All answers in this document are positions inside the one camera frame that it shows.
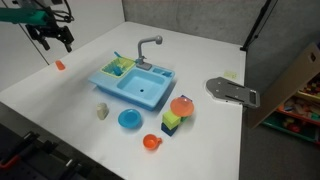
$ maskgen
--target gray wall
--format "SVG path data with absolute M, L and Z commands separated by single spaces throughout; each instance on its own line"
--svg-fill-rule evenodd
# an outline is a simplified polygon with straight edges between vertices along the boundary
M 243 44 L 265 0 L 123 0 L 126 21 Z M 320 39 L 319 0 L 279 0 L 247 56 L 246 85 L 264 92 Z

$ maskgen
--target faucet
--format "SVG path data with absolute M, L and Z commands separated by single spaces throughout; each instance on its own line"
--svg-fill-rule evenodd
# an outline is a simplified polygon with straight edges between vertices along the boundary
M 138 43 L 138 53 L 139 53 L 139 57 L 137 59 L 137 67 L 144 69 L 144 70 L 149 70 L 152 65 L 149 63 L 144 62 L 143 60 L 145 59 L 145 57 L 142 55 L 142 49 L 141 49 L 141 45 L 142 43 L 146 43 L 146 42 L 152 42 L 155 41 L 156 44 L 160 45 L 162 44 L 162 37 L 161 36 L 156 36 L 156 37 L 150 37 L 150 38 L 146 38 L 146 39 L 141 39 Z

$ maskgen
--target table surface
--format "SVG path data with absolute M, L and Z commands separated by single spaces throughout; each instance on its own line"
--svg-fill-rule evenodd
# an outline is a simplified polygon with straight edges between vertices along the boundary
M 115 58 L 137 58 L 139 40 L 162 35 L 162 45 L 143 44 L 146 62 L 171 69 L 176 76 L 154 111 L 104 94 L 88 77 Z M 125 22 L 55 64 L 0 93 L 0 101 L 125 179 L 238 179 L 242 106 L 213 99 L 208 79 L 227 76 L 244 83 L 245 52 L 240 46 Z M 185 95 L 195 111 L 169 137 L 161 131 L 162 114 L 174 98 Z M 96 106 L 110 113 L 99 120 Z M 134 108 L 143 125 L 126 130 L 118 115 Z M 144 149 L 146 134 L 163 139 L 156 151 Z

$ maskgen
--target blue plate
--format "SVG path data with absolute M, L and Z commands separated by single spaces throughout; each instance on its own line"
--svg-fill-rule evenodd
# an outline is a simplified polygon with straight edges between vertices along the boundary
M 122 127 L 134 129 L 139 126 L 141 122 L 141 115 L 135 109 L 127 109 L 120 113 L 118 121 Z

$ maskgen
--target sink basin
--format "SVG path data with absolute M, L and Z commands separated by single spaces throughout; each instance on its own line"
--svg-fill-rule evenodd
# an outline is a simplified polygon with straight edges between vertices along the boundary
M 135 65 L 122 77 L 109 76 L 97 71 L 89 81 L 103 92 L 152 111 L 170 85 L 175 73 L 152 65 L 143 70 Z

